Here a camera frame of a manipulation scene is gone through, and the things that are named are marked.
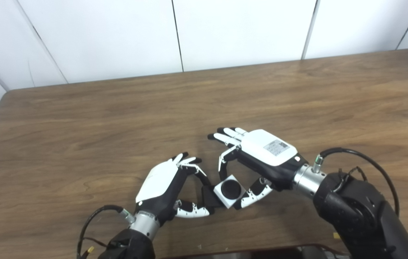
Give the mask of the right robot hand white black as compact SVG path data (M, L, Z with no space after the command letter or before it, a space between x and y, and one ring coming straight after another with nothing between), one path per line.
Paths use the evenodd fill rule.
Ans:
M273 190L292 189L296 172L307 164L293 145L263 129L248 132L238 127L224 127L207 138L227 146L218 160L221 181L214 187L214 194L225 208L240 210ZM234 175L228 174L228 163L234 160L260 175L247 189Z

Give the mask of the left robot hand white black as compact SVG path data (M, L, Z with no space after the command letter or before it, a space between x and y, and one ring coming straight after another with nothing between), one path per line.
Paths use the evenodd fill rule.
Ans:
M203 202L179 199L188 176L194 175L203 186L210 186L210 180L199 167L202 159L188 157L188 153L178 154L154 166L148 173L136 196L135 212L144 211L153 215L160 226L175 217L200 218L213 215L214 208L207 208Z

